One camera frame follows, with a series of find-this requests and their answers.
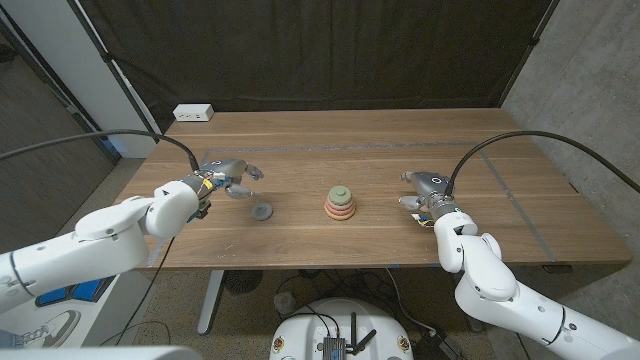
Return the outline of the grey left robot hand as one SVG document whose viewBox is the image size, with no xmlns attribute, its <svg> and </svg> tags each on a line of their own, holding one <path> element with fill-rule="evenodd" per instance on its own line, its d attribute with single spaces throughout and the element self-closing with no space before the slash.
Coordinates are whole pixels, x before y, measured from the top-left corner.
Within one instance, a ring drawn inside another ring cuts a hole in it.
<svg viewBox="0 0 640 360">
<path fill-rule="evenodd" d="M 208 201 L 213 192 L 223 190 L 232 199 L 246 199 L 253 192 L 241 184 L 243 176 L 253 180 L 264 177 L 255 165 L 241 159 L 216 160 L 205 163 L 199 170 L 182 179 L 196 193 L 200 201 Z"/>
</svg>

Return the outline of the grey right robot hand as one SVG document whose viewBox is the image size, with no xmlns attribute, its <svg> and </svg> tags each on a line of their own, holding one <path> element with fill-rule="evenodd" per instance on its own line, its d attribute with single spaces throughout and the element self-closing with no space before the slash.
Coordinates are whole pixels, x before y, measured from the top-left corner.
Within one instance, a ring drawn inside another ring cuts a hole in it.
<svg viewBox="0 0 640 360">
<path fill-rule="evenodd" d="M 411 184 L 416 191 L 416 195 L 399 198 L 399 204 L 405 209 L 428 213 L 434 221 L 457 211 L 458 205 L 454 197 L 445 194 L 450 181 L 448 177 L 433 172 L 404 172 L 401 179 Z"/>
</svg>

